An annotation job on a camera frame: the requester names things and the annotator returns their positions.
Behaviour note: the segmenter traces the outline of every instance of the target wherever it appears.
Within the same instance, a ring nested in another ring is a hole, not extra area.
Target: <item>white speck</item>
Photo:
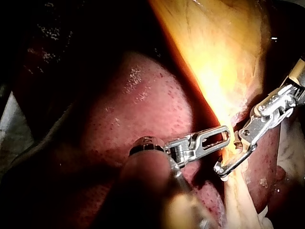
[[[68,47],[68,44],[70,44],[70,39],[71,39],[72,35],[73,35],[73,32],[70,31],[70,34],[68,35],[68,41],[67,41],[66,47]]]
[[[28,69],[25,65],[23,66],[29,73],[34,74],[30,69]]]
[[[125,93],[130,94],[132,91],[135,90],[136,86],[141,83],[141,70],[137,66],[137,68],[132,68],[131,72],[129,74],[129,79],[126,83],[126,86],[124,87]]]
[[[50,2],[48,2],[48,3],[44,4],[44,5],[47,6],[47,7],[54,7],[54,4],[50,3]]]
[[[55,54],[53,54],[53,53],[47,53],[45,51],[42,51],[42,53],[43,53],[42,58],[47,63],[49,63],[50,60],[52,60],[54,57],[56,57]]]
[[[120,120],[118,118],[115,118],[115,122],[116,122],[117,126],[120,126],[119,121]]]
[[[159,51],[156,48],[154,48],[154,52],[157,54],[157,57],[161,57],[161,54],[159,53]]]
[[[49,28],[49,29],[47,29],[46,27],[44,27],[44,26],[40,26],[39,24],[37,24],[37,27],[41,30],[41,32],[46,36],[46,37],[50,37],[51,39],[53,39],[53,40],[58,40],[59,38],[59,36],[60,36],[60,34],[59,34],[59,32],[60,32],[60,29],[58,29],[58,28]]]
[[[147,97],[147,93],[146,92],[142,92],[139,94],[139,98],[137,97],[137,99],[139,99],[140,101],[144,101]]]
[[[33,48],[28,48],[28,52],[38,56],[40,55],[39,52],[35,51]]]
[[[37,67],[37,68],[40,70],[41,73],[43,73],[43,70],[40,67]]]
[[[268,184],[267,184],[267,179],[266,178],[262,178],[260,179],[259,184],[265,188],[268,188]]]

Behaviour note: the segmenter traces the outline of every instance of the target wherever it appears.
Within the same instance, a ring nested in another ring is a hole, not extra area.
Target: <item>silver metal jaw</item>
[[[222,165],[218,161],[214,171],[224,178],[245,161],[257,147],[258,140],[269,130],[278,126],[286,117],[290,117],[297,106],[300,88],[283,85],[272,91],[267,98],[254,107],[254,114],[250,121],[238,132],[243,148],[240,153]]]
[[[204,144],[207,138],[219,134],[222,136],[221,141],[215,141],[209,145]],[[169,141],[165,144],[164,151],[182,168],[189,162],[228,146],[229,142],[230,131],[228,127],[220,126]]]

